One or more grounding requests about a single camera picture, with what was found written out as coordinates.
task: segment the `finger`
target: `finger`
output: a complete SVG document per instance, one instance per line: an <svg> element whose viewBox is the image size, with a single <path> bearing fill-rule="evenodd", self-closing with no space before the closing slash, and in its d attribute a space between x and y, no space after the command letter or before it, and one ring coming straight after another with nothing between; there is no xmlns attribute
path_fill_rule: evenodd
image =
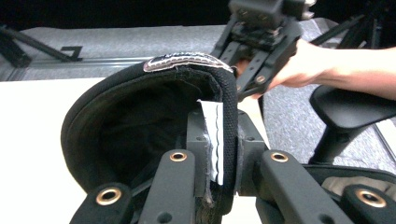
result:
<svg viewBox="0 0 396 224"><path fill-rule="evenodd" d="M236 63L236 77L240 77L245 72L249 63L250 61L247 59L241 59Z"/></svg>

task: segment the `black mount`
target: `black mount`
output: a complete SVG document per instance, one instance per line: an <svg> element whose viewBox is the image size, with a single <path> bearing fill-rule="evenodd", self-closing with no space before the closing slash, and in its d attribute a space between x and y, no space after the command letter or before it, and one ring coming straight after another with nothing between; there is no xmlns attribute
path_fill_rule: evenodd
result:
<svg viewBox="0 0 396 224"><path fill-rule="evenodd" d="M228 65L250 60L236 80L239 101L265 93L274 76L295 54L302 34L295 17L300 19L307 7L301 0L230 2L233 15L211 54Z"/></svg>

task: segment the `white tag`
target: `white tag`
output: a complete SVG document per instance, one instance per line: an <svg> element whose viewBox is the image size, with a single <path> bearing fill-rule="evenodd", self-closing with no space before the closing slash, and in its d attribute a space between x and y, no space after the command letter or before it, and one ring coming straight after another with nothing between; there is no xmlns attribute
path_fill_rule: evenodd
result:
<svg viewBox="0 0 396 224"><path fill-rule="evenodd" d="M210 179L223 185L224 177L224 138L223 138L223 103L201 101L205 125L211 147Z"/></svg>

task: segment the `black plastic bracket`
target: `black plastic bracket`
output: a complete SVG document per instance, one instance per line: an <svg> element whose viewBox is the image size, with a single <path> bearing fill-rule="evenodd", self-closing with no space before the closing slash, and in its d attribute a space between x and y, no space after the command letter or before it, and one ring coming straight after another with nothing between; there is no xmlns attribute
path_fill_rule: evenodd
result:
<svg viewBox="0 0 396 224"><path fill-rule="evenodd" d="M236 80L238 100L265 93L274 76L296 52L302 31L298 22L286 18L274 31L250 27L232 15L212 55L228 65L250 59L247 70Z"/></svg>
<svg viewBox="0 0 396 224"><path fill-rule="evenodd" d="M193 223L194 168L188 150L164 153L138 223Z"/></svg>
<svg viewBox="0 0 396 224"><path fill-rule="evenodd" d="M285 223L352 223L315 179L287 152L265 151L253 178L260 199L275 202Z"/></svg>
<svg viewBox="0 0 396 224"><path fill-rule="evenodd" d="M253 121L244 111L238 111L238 163L236 167L235 191L240 196L257 196L252 180L255 163L260 162L264 151L269 150Z"/></svg>

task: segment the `black plastic part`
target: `black plastic part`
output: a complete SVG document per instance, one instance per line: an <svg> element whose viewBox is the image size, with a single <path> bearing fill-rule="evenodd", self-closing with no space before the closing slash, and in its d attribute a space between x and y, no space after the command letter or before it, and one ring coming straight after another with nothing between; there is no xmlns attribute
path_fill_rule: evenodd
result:
<svg viewBox="0 0 396 224"><path fill-rule="evenodd" d="M238 113L239 145L235 189L240 196L257 196L252 180L254 164L260 162L264 151L269 150L248 114Z"/></svg>
<svg viewBox="0 0 396 224"><path fill-rule="evenodd" d="M370 2L366 6L366 9L362 14L365 17L361 20L361 22L349 29L346 33L345 37L338 45L338 49L356 49L362 43L362 41L370 34L371 24L375 18L377 18L381 13L386 10L387 4L391 1L388 0L378 0L374 2Z"/></svg>
<svg viewBox="0 0 396 224"><path fill-rule="evenodd" d="M265 59L262 59L262 67L259 72L254 77L251 74L245 73L240 77L243 79L248 78L253 82L248 87L244 87L243 84L245 85L245 81L241 83L239 78L236 80L236 85L241 87L238 90L239 101L255 93L265 93L274 76L288 62L289 58L295 54L297 40L302 34L298 22L294 19L289 19L287 25L282 29L282 33L285 35L285 38L273 51L269 52ZM250 65L247 67L246 73L248 73L248 70L250 70Z"/></svg>
<svg viewBox="0 0 396 224"><path fill-rule="evenodd" d="M6 35L0 35L0 54L16 68L29 66L32 59Z"/></svg>
<svg viewBox="0 0 396 224"><path fill-rule="evenodd" d="M305 0L284 0L282 12L285 15L301 20L303 13L308 10Z"/></svg>
<svg viewBox="0 0 396 224"><path fill-rule="evenodd" d="M362 198L358 196L360 190L366 192L362 193ZM396 220L396 202L381 190L368 186L351 185L346 187L340 206L344 211L347 211L354 223L388 224L394 223Z"/></svg>
<svg viewBox="0 0 396 224"><path fill-rule="evenodd" d="M75 61L81 61L82 59L79 58L79 54L81 53L82 46L67 46L67 47L62 47L61 51L73 51L72 56L69 56Z"/></svg>
<svg viewBox="0 0 396 224"><path fill-rule="evenodd" d="M339 131L338 129L326 127L315 148L314 155L309 160L309 164L331 165L334 162L334 158L339 156L352 140L366 128Z"/></svg>
<svg viewBox="0 0 396 224"><path fill-rule="evenodd" d="M316 88L310 103L327 125L310 164L332 164L371 124L396 116L396 101L327 86Z"/></svg>
<svg viewBox="0 0 396 224"><path fill-rule="evenodd" d="M185 160L172 161L175 153L186 155ZM194 155L188 150L171 150L163 154L139 223L194 222L194 167Z"/></svg>
<svg viewBox="0 0 396 224"><path fill-rule="evenodd" d="M283 0L231 0L231 12L249 26L275 30L280 26Z"/></svg>
<svg viewBox="0 0 396 224"><path fill-rule="evenodd" d="M237 21L238 19L235 17L235 15L232 15L223 33L221 34L220 39L216 43L215 48L210 53L213 57L220 58L223 51L227 48L228 44L231 42L231 30L233 29L233 26L236 24Z"/></svg>
<svg viewBox="0 0 396 224"><path fill-rule="evenodd" d="M187 150L195 157L195 187L194 196L204 197L205 186L209 179L206 179L208 142L204 137L206 132L205 118L202 109L190 112L187 124Z"/></svg>
<svg viewBox="0 0 396 224"><path fill-rule="evenodd" d="M314 40L312 40L310 43L316 46L319 46L323 44L324 42L328 41L329 39L341 34L345 30L353 27L354 25L358 24L358 22L363 18L363 15L359 15L358 17L353 17L350 18L347 21L344 21L343 23L334 26L332 29L330 29L328 32L324 33L323 35L318 36Z"/></svg>
<svg viewBox="0 0 396 224"><path fill-rule="evenodd" d="M350 131L396 116L396 101L320 86L309 100L319 117L338 131Z"/></svg>
<svg viewBox="0 0 396 224"><path fill-rule="evenodd" d="M54 57L56 59L59 59L62 62L76 62L78 60L69 57L66 54L61 53L60 51L53 49L28 35L24 35L23 33L20 33L18 31L14 31L8 28L0 27L0 34L6 35L10 38L15 38L19 41L21 41L24 44L29 45L30 47L33 47L35 49L38 49L40 51L43 51L44 53L48 54L51 57Z"/></svg>
<svg viewBox="0 0 396 224"><path fill-rule="evenodd" d="M120 198L109 205L100 205L96 197L103 189L118 188ZM121 183L104 184L91 191L82 205L74 214L71 224L96 224L96 223L120 223L127 224L134 215L132 206L132 193L128 186Z"/></svg>
<svg viewBox="0 0 396 224"><path fill-rule="evenodd" d="M281 155L281 161L273 159L278 157L275 153ZM285 223L352 223L289 153L265 151L260 171L256 171L261 174L253 174L260 198L273 197Z"/></svg>
<svg viewBox="0 0 396 224"><path fill-rule="evenodd" d="M259 214L262 224L283 224L285 219L279 210L271 205L270 203L262 200L261 198L256 199L256 209Z"/></svg>

